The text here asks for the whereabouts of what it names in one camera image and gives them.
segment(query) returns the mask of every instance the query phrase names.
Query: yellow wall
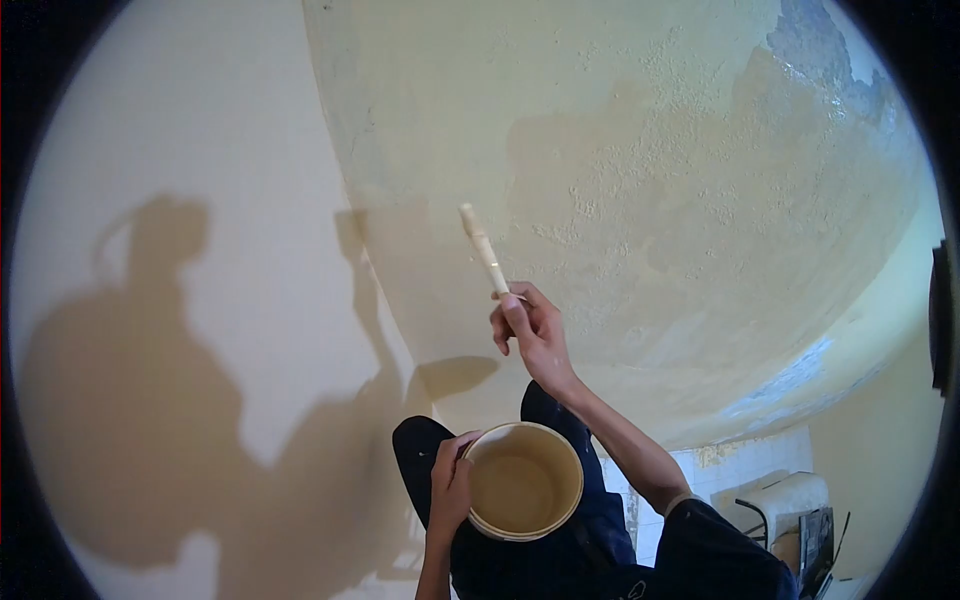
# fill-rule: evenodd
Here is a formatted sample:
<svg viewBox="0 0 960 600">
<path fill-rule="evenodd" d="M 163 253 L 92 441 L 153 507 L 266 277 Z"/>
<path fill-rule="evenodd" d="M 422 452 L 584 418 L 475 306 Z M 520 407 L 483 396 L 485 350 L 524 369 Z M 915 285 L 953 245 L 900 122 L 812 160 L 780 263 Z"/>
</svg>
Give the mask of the yellow wall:
<svg viewBox="0 0 960 600">
<path fill-rule="evenodd" d="M 43 139 L 11 296 L 31 456 L 105 600 L 413 597 L 390 433 L 431 408 L 299 2 L 117 16 Z"/>
<path fill-rule="evenodd" d="M 818 0 L 304 9 L 349 201 L 408 348 L 500 364 L 438 404 L 456 428 L 515 419 L 526 379 L 490 343 L 463 202 L 507 275 L 562 308 L 578 373 L 672 448 L 783 426 L 893 350 L 838 351 L 827 334 L 856 318 L 896 337 L 848 311 L 936 192 L 876 56 Z"/>
<path fill-rule="evenodd" d="M 944 406 L 931 381 L 924 333 L 874 379 L 810 422 L 813 467 L 827 479 L 838 527 L 852 512 L 837 577 L 880 571 L 913 514 Z"/>
</svg>

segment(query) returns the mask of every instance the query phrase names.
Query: dark pants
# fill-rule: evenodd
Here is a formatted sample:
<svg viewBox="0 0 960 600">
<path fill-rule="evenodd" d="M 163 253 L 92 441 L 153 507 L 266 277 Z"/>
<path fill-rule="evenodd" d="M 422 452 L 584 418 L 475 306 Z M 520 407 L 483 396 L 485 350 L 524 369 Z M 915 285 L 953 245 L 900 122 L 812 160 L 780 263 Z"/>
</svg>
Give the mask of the dark pants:
<svg viewBox="0 0 960 600">
<path fill-rule="evenodd" d="M 587 427 L 535 381 L 530 382 L 523 396 L 520 419 L 550 427 L 564 436 L 576 450 L 584 469 L 581 508 L 589 504 L 590 498 L 609 499 L 607 496 L 615 496 L 615 501 L 619 501 L 618 495 L 607 494 L 604 488 L 603 471 Z M 424 527 L 429 526 L 430 470 L 436 459 L 437 448 L 440 442 L 453 437 L 449 430 L 436 421 L 421 416 L 405 420 L 394 431 L 396 463 L 414 510 Z M 622 504 L 618 506 L 618 529 L 622 530 L 621 538 L 627 541 L 626 545 L 632 552 L 629 536 L 622 525 L 623 507 Z M 571 521 L 580 522 L 577 514 Z M 450 572 L 454 587 L 461 597 L 470 596 L 471 592 L 495 597 L 522 593 L 526 586 L 542 582 L 543 577 L 551 577 L 556 573 L 587 574 L 595 569 L 595 563 L 581 547 L 577 532 L 573 529 L 568 522 L 540 540 L 508 542 L 491 540 L 464 521 L 450 548 Z"/>
</svg>

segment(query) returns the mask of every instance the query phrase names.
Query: shirt sleeve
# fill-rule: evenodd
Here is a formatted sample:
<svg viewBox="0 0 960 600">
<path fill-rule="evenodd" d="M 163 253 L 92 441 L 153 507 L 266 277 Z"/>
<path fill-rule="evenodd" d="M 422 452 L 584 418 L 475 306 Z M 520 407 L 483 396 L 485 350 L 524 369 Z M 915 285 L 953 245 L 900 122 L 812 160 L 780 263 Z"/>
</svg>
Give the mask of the shirt sleeve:
<svg viewBox="0 0 960 600">
<path fill-rule="evenodd" d="M 692 494 L 667 507 L 657 548 L 658 587 L 671 598 L 798 597 L 786 564 Z"/>
</svg>

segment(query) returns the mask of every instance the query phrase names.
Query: plastic bucket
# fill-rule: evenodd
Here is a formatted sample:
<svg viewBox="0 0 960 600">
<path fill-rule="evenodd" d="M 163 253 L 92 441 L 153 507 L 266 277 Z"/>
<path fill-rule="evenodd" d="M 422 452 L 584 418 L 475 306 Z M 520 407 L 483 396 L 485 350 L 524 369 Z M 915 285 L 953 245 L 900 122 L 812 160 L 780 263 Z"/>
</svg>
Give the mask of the plastic bucket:
<svg viewBox="0 0 960 600">
<path fill-rule="evenodd" d="M 468 520 L 495 540 L 533 541 L 563 525 L 584 492 L 580 457 L 559 433 L 528 421 L 497 425 L 464 452 Z"/>
</svg>

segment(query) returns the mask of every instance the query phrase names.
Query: brush handle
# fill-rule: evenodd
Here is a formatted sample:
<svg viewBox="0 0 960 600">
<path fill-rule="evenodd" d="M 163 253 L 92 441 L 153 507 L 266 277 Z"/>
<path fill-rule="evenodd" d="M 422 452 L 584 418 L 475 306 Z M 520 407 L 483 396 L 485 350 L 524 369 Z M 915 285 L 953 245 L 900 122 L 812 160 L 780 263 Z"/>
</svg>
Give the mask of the brush handle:
<svg viewBox="0 0 960 600">
<path fill-rule="evenodd" d="M 496 290 L 496 294 L 501 297 L 505 294 L 510 294 L 510 288 L 507 287 L 507 280 L 503 277 L 503 272 L 500 270 L 500 263 L 496 261 L 496 255 L 493 254 L 490 238 L 487 237 L 483 228 L 480 227 L 480 222 L 477 220 L 471 204 L 463 204 L 460 206 L 460 218 L 464 222 L 464 231 L 467 233 L 467 237 L 470 238 L 470 242 L 480 256 L 480 260 L 484 266 L 487 267 L 487 273 L 490 275 L 490 281 L 493 284 L 493 289 Z"/>
</svg>

